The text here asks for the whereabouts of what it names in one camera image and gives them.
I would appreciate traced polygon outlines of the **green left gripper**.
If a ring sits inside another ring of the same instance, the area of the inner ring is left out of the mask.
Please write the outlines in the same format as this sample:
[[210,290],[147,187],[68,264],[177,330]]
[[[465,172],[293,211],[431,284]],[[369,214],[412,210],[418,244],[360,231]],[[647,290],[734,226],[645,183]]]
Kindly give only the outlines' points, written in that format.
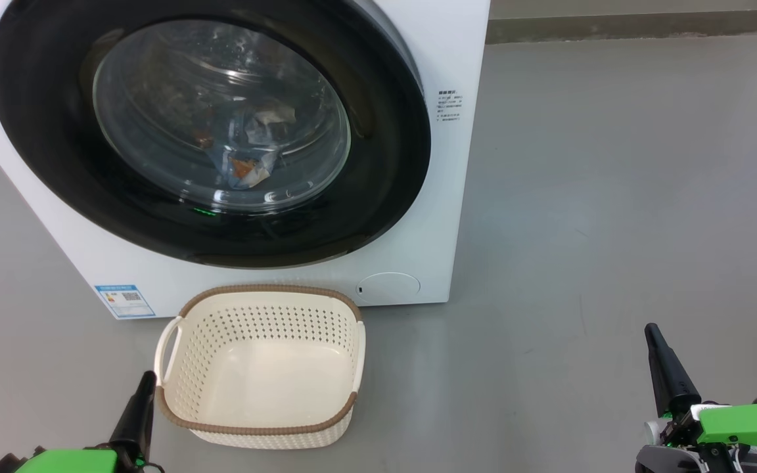
[[150,458],[155,390],[156,374],[145,371],[109,438],[111,449],[38,450],[16,472],[144,470]]

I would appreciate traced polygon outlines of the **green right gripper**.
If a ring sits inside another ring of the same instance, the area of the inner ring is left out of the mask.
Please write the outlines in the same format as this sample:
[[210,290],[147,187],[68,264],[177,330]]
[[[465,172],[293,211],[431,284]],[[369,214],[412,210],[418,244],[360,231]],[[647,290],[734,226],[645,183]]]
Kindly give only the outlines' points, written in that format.
[[655,323],[644,327],[656,413],[637,472],[757,472],[757,402],[702,403],[702,396]]

